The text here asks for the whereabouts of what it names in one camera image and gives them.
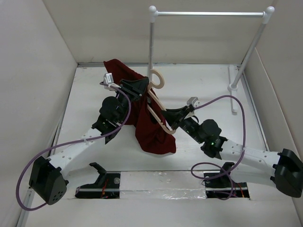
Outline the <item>dark red t shirt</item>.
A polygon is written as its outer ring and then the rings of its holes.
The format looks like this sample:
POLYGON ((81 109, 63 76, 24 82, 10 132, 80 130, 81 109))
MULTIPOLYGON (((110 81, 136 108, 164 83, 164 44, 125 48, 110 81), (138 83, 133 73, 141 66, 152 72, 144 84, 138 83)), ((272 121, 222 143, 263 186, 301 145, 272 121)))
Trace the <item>dark red t shirt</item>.
MULTIPOLYGON (((107 72, 112 73, 114 82, 118 84, 120 80, 138 80, 144 76, 133 71, 118 59, 104 62, 107 72)), ((166 133, 147 109, 150 105, 153 111, 164 123, 165 119, 161 114, 160 107, 154 100, 148 103, 149 94, 145 93, 139 101, 132 102, 131 113, 126 122, 127 125, 135 127, 135 137, 143 151, 165 155, 176 153, 176 140, 173 135, 166 133)))

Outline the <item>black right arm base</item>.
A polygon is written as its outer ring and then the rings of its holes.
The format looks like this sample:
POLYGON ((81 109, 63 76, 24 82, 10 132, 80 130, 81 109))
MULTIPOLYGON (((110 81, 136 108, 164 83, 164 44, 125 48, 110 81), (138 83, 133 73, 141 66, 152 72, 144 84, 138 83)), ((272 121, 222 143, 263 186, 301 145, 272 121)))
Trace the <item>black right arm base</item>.
MULTIPOLYGON (((233 183, 233 192, 231 198, 250 198, 248 185, 245 182, 233 183)), ((220 178, 202 181, 202 185, 206 189, 207 198, 218 198, 220 200, 226 199, 232 189, 229 178, 225 175, 220 178)))

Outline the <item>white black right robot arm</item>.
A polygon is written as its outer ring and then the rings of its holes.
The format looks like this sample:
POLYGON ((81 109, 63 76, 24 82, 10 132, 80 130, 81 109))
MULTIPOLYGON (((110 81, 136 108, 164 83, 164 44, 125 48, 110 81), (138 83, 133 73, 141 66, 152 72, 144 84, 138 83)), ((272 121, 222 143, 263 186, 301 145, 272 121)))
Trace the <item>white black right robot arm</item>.
POLYGON ((244 148, 220 135, 221 129, 213 119, 198 122, 188 114, 192 106, 162 111, 172 129, 181 128, 201 144, 201 150, 210 158, 225 161, 222 170, 206 178, 209 188, 228 188, 236 183, 258 183, 277 188, 281 193, 300 198, 303 193, 303 163, 289 149, 281 152, 244 148))

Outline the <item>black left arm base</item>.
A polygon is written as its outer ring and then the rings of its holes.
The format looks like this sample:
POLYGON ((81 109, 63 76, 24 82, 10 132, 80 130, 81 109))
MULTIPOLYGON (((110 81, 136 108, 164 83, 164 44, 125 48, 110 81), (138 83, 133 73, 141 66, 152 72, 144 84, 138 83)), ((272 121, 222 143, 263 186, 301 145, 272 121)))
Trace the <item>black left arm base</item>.
POLYGON ((94 183, 77 187, 75 197, 77 199, 119 199, 120 198, 120 172, 108 172, 98 163, 89 164, 98 172, 98 178, 94 183))

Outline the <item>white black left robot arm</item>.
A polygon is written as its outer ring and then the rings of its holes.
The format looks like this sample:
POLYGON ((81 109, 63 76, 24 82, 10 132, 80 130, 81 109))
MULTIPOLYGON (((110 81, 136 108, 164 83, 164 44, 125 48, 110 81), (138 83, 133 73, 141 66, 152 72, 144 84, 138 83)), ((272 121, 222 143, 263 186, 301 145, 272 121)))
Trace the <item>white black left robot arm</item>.
POLYGON ((134 81, 122 79, 119 84, 105 78, 101 85, 116 95, 102 101, 99 116, 92 127, 81 139, 65 143, 61 153, 48 158, 39 155, 34 159, 29 186, 47 205, 55 204, 66 193, 69 183, 66 176, 72 168, 100 141, 107 144, 118 134, 130 116, 131 103, 142 98, 148 84, 147 77, 134 81))

